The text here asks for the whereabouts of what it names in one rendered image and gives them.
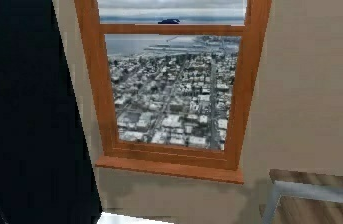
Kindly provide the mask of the wooden framed window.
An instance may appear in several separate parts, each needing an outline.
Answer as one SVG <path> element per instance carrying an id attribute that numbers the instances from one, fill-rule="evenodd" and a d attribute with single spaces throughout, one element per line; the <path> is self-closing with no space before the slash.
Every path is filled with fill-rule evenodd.
<path id="1" fill-rule="evenodd" d="M 242 184 L 240 156 L 272 0 L 251 0 L 246 23 L 232 25 L 102 24 L 96 0 L 74 0 L 103 153 L 96 166 L 135 172 Z M 235 72 L 229 136 L 222 150 L 122 141 L 113 105 L 106 34 L 241 36 L 240 68 Z"/>

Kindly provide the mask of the large black cabinet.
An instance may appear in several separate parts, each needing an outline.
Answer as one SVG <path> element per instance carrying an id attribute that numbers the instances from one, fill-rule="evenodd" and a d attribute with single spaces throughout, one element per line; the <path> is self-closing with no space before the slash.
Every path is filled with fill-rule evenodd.
<path id="1" fill-rule="evenodd" d="M 0 224 L 100 215 L 52 0 L 0 0 Z"/>

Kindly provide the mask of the wooden table with grey frame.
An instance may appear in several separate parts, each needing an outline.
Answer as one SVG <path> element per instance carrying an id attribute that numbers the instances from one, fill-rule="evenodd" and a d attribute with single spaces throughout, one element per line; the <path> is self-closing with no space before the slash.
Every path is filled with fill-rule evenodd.
<path id="1" fill-rule="evenodd" d="M 261 224 L 343 224 L 343 176 L 271 169 Z"/>

